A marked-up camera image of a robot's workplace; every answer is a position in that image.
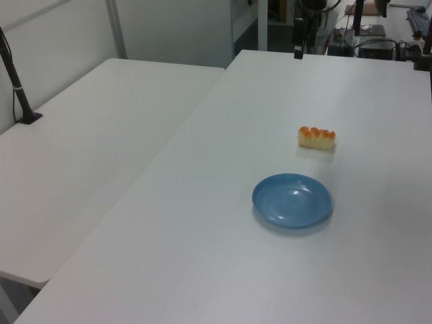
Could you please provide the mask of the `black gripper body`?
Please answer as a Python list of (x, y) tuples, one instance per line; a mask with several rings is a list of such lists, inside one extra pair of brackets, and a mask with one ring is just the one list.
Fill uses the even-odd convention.
[(327, 0), (299, 0), (298, 4), (304, 11), (324, 11), (327, 8)]

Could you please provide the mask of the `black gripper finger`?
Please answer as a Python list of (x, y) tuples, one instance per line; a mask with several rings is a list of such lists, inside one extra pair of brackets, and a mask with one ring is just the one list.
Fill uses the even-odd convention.
[(309, 20), (306, 24), (306, 36), (305, 36), (306, 47), (314, 47), (316, 35), (317, 35), (317, 22), (315, 20)]
[(295, 59), (303, 58), (305, 36), (306, 36), (306, 20), (302, 18), (295, 18), (293, 35), (292, 35), (292, 44), (294, 45)]

